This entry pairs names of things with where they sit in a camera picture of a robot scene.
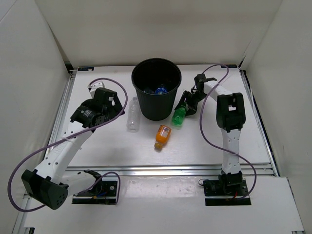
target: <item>white wall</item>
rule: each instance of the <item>white wall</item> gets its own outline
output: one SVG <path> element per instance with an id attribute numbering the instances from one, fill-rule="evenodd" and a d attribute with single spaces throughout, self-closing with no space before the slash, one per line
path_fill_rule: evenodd
<path id="1" fill-rule="evenodd" d="M 312 233 L 312 1 L 284 0 L 247 76 L 278 167 Z"/>
<path id="2" fill-rule="evenodd" d="M 74 67 L 249 62 L 282 0 L 36 0 Z"/>
<path id="3" fill-rule="evenodd" d="M 0 232 L 6 234 L 18 214 L 7 197 L 8 178 L 19 161 L 47 143 L 68 74 L 35 2 L 7 0 L 0 6 Z M 21 172 L 13 185 L 18 204 Z"/>

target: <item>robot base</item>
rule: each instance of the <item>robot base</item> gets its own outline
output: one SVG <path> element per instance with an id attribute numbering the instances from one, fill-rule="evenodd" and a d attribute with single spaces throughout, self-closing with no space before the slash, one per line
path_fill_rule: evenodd
<path id="1" fill-rule="evenodd" d="M 72 204 L 97 204 L 97 205 L 114 205 L 116 204 L 117 181 L 101 181 L 101 189 L 97 194 L 90 191 L 73 195 Z"/>
<path id="2" fill-rule="evenodd" d="M 249 206 L 251 205 L 251 201 L 249 197 L 239 199 L 240 197 L 244 196 L 248 192 L 248 188 L 247 188 L 247 184 L 245 180 L 243 180 L 242 183 L 237 187 L 236 191 L 230 192 L 228 194 L 224 193 L 222 187 L 220 186 L 219 180 L 205 180 L 203 181 L 203 186 L 204 186 L 206 206 Z"/>

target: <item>orange bottle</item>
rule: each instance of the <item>orange bottle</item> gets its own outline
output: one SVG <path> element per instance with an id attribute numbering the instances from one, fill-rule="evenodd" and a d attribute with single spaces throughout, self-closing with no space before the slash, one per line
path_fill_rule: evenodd
<path id="1" fill-rule="evenodd" d="M 155 148 L 158 150 L 162 149 L 162 146 L 167 143 L 171 133 L 171 128 L 166 125 L 161 125 L 156 134 Z"/>

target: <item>green bottle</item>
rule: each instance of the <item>green bottle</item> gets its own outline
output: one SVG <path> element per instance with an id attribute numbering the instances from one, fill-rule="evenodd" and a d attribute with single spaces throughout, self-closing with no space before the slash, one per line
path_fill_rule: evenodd
<path id="1" fill-rule="evenodd" d="M 186 103 L 184 102 L 179 108 L 175 110 L 174 116 L 172 116 L 171 122 L 174 126 L 181 126 L 186 114 Z"/>

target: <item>black trash can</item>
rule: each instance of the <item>black trash can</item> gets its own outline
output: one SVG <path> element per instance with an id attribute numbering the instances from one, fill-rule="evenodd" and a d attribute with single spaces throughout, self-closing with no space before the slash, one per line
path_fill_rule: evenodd
<path id="1" fill-rule="evenodd" d="M 132 84 L 143 115 L 150 120 L 163 120 L 172 111 L 176 91 L 181 84 L 181 71 L 169 60 L 151 58 L 134 68 Z M 155 94 L 159 90 L 166 93 Z"/>

